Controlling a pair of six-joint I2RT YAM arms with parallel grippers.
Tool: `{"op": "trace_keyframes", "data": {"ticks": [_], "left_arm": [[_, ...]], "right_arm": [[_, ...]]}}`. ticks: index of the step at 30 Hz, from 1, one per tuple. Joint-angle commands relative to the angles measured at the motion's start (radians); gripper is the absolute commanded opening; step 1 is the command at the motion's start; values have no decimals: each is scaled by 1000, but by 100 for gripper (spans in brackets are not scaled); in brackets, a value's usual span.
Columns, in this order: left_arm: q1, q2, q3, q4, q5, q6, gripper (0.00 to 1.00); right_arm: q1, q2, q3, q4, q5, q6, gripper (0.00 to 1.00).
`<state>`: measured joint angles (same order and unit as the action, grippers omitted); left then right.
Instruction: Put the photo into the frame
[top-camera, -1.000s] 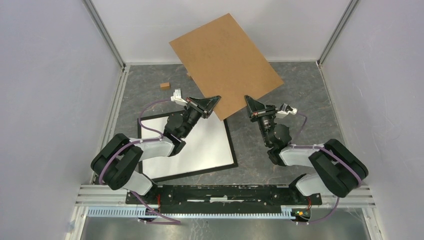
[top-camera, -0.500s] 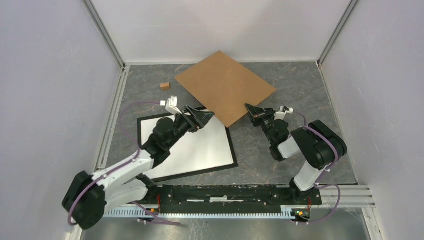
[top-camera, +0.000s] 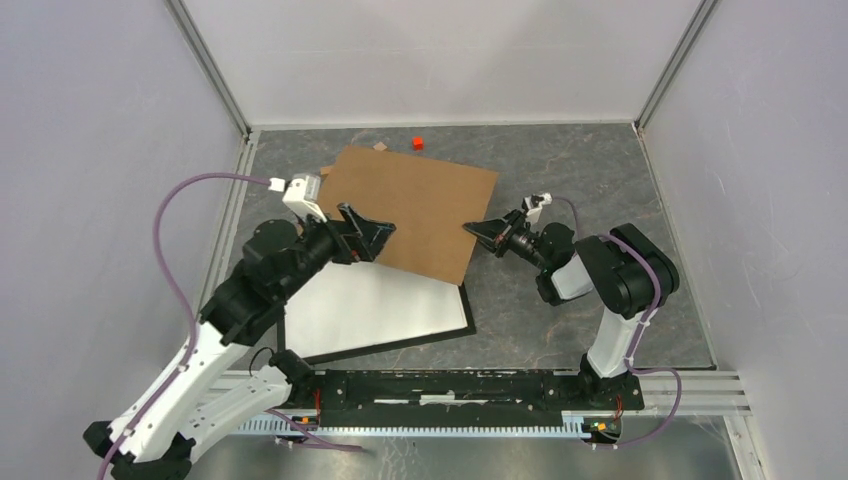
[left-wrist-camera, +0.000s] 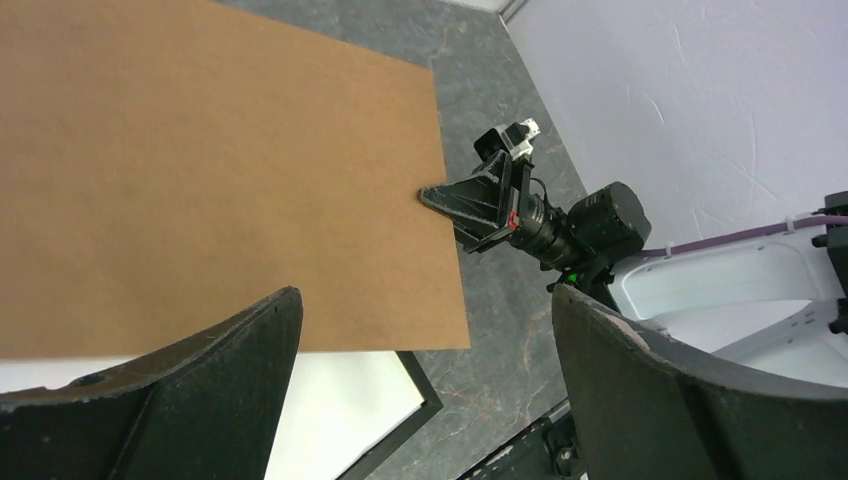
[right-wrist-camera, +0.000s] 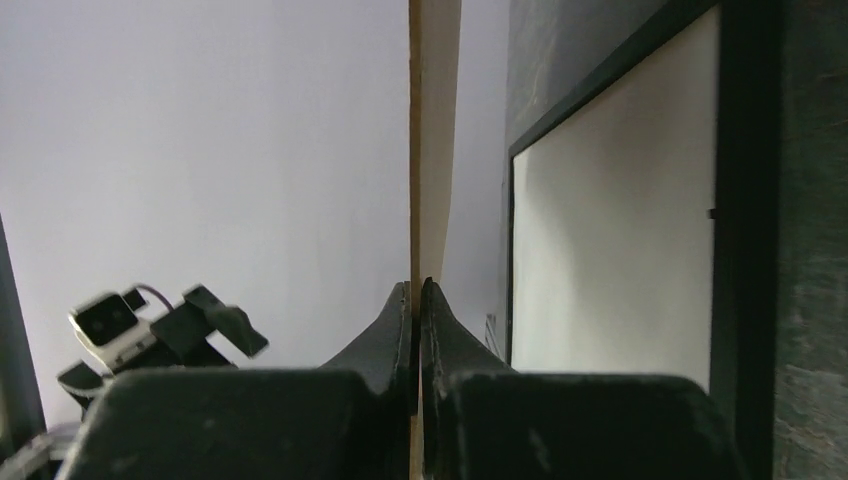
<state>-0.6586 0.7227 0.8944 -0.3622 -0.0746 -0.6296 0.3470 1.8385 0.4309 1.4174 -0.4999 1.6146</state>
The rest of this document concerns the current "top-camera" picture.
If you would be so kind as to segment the brown backing board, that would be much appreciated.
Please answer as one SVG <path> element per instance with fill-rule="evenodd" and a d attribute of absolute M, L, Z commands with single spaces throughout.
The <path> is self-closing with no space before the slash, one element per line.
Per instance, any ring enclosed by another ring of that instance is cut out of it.
<path fill-rule="evenodd" d="M 347 146 L 322 183 L 319 205 L 337 215 L 348 203 L 393 223 L 379 264 L 460 285 L 476 244 L 463 225 L 484 219 L 497 179 L 484 168 Z"/>

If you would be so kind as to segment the book photo print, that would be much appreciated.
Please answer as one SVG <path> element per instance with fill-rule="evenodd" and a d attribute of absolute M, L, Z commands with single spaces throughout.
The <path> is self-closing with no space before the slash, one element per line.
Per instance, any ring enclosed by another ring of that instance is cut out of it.
<path fill-rule="evenodd" d="M 330 264 L 285 307 L 284 345 L 310 363 L 475 332 L 463 287 L 374 263 Z"/>

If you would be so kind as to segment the black picture frame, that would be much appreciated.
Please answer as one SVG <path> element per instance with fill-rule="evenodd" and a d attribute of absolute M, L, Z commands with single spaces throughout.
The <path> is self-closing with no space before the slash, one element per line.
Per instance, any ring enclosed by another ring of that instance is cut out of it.
<path fill-rule="evenodd" d="M 275 346 L 311 364 L 347 360 L 476 333 L 463 285 L 436 287 L 413 300 L 400 290 L 321 302 L 290 301 Z"/>

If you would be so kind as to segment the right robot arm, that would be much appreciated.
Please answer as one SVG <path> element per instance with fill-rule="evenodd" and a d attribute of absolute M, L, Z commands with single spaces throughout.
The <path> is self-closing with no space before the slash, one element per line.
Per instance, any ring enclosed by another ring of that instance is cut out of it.
<path fill-rule="evenodd" d="M 677 267 L 662 250 L 630 223 L 605 235 L 578 238 L 559 222 L 535 232 L 520 210 L 463 228 L 496 257 L 511 252 L 536 267 L 536 289 L 547 304 L 598 294 L 604 306 L 601 323 L 581 358 L 569 399 L 602 408 L 630 390 L 636 335 L 680 285 Z"/>

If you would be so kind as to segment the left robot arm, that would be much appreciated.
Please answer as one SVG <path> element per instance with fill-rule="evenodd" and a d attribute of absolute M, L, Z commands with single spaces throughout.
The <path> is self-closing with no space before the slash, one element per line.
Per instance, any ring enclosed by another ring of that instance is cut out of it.
<path fill-rule="evenodd" d="M 314 394 L 309 365 L 291 350 L 211 402 L 202 397 L 234 362 L 285 317 L 292 297 L 327 264 L 373 262 L 396 227 L 349 204 L 338 220 L 309 217 L 260 224 L 242 258 L 200 311 L 199 323 L 157 380 L 124 414 L 84 433 L 115 479 L 184 479 L 222 438 L 282 403 Z"/>

